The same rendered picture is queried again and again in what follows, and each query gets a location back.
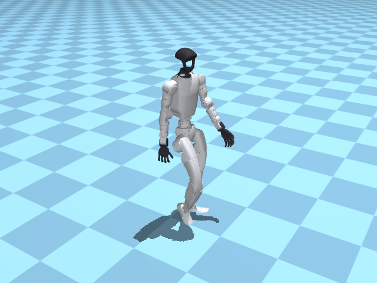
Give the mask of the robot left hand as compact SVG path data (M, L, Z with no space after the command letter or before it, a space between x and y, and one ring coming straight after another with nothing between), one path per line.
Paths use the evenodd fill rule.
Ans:
M228 147L234 145L234 135L229 132L227 129L225 129L225 126L222 122L219 123L220 126L222 127L222 129L219 129L218 131L221 132L221 136L222 138L224 138L224 141L225 141L225 147L227 146L227 143L228 143Z

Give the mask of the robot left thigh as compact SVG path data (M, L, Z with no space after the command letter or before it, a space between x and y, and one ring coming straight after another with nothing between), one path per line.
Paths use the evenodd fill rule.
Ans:
M192 140L192 142L195 142L193 144L193 147L196 151L197 158L199 161L200 171L202 174L205 164L206 164L207 145L206 145L206 139L205 139L203 131L198 128L195 128L195 129L196 129L196 132L195 132L196 135L194 139Z

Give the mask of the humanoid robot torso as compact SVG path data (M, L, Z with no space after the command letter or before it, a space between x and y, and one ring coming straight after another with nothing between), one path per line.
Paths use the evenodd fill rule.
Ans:
M197 108L197 101L199 96L200 79L197 74L190 72L190 78L183 78L185 74L172 76L170 80L178 82L177 91L173 94L173 99L170 105L173 116L180 118L178 127L176 127L176 137L183 134L192 141L195 137L195 126L191 124L191 117L195 114ZM177 77L178 76L178 77Z

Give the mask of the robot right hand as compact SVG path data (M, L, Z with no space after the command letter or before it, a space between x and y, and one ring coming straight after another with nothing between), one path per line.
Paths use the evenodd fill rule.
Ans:
M160 144L160 149L158 151L158 161L160 161L160 156L161 156L161 162L163 162L163 157L164 157L164 162L166 162L166 158L167 158L167 161L169 161L168 159L168 154L171 156L171 158L173 159L173 156L172 154L169 152L169 149L167 148L168 146L168 138L166 140L166 145L163 145L163 144Z

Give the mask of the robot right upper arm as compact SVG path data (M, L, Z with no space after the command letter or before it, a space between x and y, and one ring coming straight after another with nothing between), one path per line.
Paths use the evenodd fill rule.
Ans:
M178 82L175 80L167 81L163 84L162 91L162 101L161 101L161 111L165 111L166 120L171 119L173 116L172 110L169 110L171 105L173 94L177 91Z

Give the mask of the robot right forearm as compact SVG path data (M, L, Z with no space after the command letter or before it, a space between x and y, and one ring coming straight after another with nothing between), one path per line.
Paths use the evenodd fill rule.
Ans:
M165 111L160 112L159 116L159 125L160 125L160 144L166 145L166 140L168 136L168 125L169 121L166 120L166 113Z

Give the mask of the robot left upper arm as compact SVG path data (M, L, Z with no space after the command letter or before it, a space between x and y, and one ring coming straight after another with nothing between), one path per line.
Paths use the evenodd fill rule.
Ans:
M213 105L213 100L207 96L207 87L206 87L206 77L204 74L197 74L200 83L199 83L199 96L201 100L201 106L203 108L208 108Z

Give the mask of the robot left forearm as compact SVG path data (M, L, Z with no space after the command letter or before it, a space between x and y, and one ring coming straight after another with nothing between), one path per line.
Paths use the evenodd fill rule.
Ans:
M206 109L206 112L210 116L211 122L214 124L215 128L218 129L218 130L222 129L222 127L219 124L222 121L220 120L220 117L218 116L218 114L215 111L214 104L212 106L210 106L208 109Z

